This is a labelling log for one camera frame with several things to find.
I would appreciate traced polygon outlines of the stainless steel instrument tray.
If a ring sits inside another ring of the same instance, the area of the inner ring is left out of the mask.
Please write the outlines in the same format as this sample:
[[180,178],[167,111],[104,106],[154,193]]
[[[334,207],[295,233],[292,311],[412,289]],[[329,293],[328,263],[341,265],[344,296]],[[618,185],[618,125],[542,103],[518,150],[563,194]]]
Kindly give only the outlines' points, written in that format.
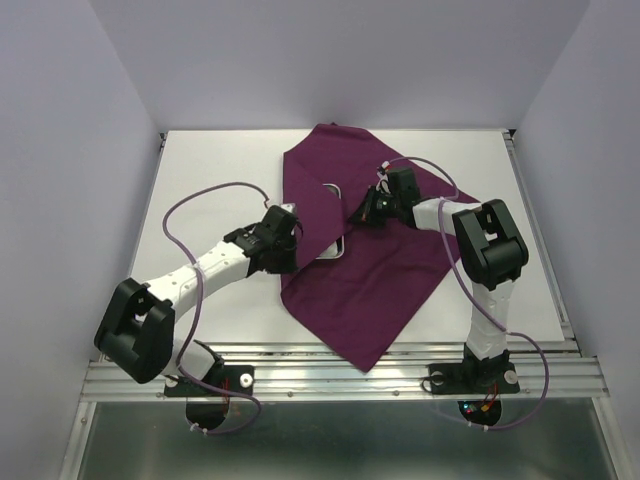
[[319,233],[318,245],[322,247],[316,255],[317,261],[339,260],[345,253],[345,234],[342,212],[342,192],[334,183],[324,183],[323,187],[330,194],[331,201],[326,210],[326,220]]

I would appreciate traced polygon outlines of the purple surgical drape cloth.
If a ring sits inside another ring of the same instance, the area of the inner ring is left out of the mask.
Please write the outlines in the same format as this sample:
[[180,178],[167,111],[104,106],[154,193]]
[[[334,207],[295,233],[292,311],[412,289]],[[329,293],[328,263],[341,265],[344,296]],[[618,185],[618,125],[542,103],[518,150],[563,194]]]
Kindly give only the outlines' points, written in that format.
[[[283,200],[302,225],[298,270],[281,278],[287,311],[334,352],[369,371],[450,271],[439,233],[392,219],[383,228],[348,218],[377,181],[376,170],[401,155],[365,129],[319,124],[283,155]],[[324,183],[342,192],[345,253],[317,261],[319,233],[331,201]]]

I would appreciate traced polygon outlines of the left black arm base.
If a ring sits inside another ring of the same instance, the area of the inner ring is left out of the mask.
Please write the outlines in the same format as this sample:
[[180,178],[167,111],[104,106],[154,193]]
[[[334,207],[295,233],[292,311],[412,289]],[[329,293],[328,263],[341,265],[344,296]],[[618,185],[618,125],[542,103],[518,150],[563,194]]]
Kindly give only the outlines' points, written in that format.
[[165,381],[163,394],[168,398],[221,397],[220,390],[252,395],[255,367],[250,364],[218,363],[204,376],[194,381],[179,375]]

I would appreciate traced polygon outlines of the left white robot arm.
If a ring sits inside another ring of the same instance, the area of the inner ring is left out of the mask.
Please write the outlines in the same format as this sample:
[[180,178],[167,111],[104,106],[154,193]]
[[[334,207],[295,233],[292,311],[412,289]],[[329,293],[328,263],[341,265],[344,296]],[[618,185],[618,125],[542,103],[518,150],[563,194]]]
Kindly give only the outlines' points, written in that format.
[[204,300],[222,288],[257,272],[271,275],[296,270],[296,229],[292,204],[268,208],[261,221],[225,235],[212,249],[170,273],[140,283],[121,281],[112,294],[94,337],[95,347],[134,381],[159,376],[191,384],[208,396],[250,395],[246,374],[229,375],[224,361],[206,344],[175,333],[188,312],[199,315]]

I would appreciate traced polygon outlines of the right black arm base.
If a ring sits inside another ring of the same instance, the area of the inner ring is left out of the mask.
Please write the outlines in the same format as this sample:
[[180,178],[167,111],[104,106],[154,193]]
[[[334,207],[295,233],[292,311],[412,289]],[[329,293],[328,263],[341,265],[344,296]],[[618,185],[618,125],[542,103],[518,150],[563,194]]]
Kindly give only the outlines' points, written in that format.
[[517,394],[520,385],[510,352],[479,360],[464,346],[460,362],[432,363],[421,379],[421,388],[434,395]]

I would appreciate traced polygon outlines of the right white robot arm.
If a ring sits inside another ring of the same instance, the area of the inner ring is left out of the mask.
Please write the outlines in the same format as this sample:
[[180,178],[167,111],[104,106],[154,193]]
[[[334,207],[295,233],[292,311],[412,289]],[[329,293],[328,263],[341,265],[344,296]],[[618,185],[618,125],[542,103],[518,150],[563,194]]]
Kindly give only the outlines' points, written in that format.
[[519,392],[507,317],[529,251],[506,204],[464,202],[458,189],[445,197],[425,197],[410,167],[384,163],[378,176],[350,223],[382,227],[396,219],[414,230],[438,232],[445,242],[454,240],[445,252],[462,264],[455,276],[472,304],[462,360],[429,364],[426,390],[436,395]]

